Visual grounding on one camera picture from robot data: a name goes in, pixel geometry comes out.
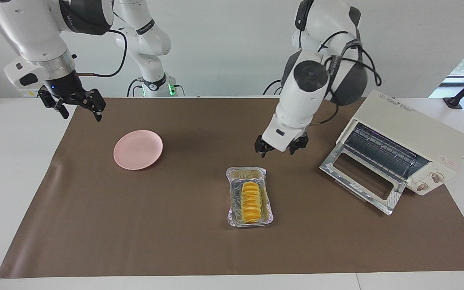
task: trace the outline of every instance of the table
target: table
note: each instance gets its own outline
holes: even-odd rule
[[[411,107],[464,132],[464,112],[449,110],[441,99],[400,99]],[[24,217],[53,153],[68,125],[39,99],[0,99],[0,263]],[[458,176],[446,183],[464,215],[464,161]],[[387,289],[464,288],[464,271],[405,273],[342,273],[315,275],[242,275],[199,277],[92,277],[0,279],[1,288],[168,289],[298,288]]]

